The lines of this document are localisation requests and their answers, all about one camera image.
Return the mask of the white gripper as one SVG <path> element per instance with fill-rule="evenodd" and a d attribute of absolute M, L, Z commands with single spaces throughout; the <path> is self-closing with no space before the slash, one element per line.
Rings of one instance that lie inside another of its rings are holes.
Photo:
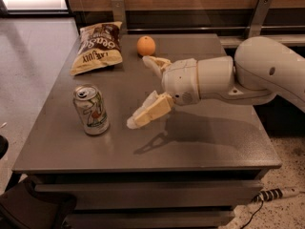
<path fill-rule="evenodd" d="M 143 56 L 144 65 L 159 78 L 165 93 L 153 91 L 127 120 L 127 127 L 139 129 L 166 115 L 174 103 L 179 106 L 196 104 L 200 100 L 197 80 L 197 61 L 193 58 L 172 63 L 169 59 Z"/>

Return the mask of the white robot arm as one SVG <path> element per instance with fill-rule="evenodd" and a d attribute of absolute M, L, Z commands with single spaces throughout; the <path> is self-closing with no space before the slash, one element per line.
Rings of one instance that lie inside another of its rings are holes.
<path fill-rule="evenodd" d="M 243 41 L 233 57 L 172 62 L 144 56 L 144 65 L 160 79 L 164 92 L 152 92 L 127 120 L 139 129 L 169 113 L 173 106 L 217 99 L 240 105 L 261 105 L 280 95 L 305 112 L 305 58 L 273 39 Z"/>

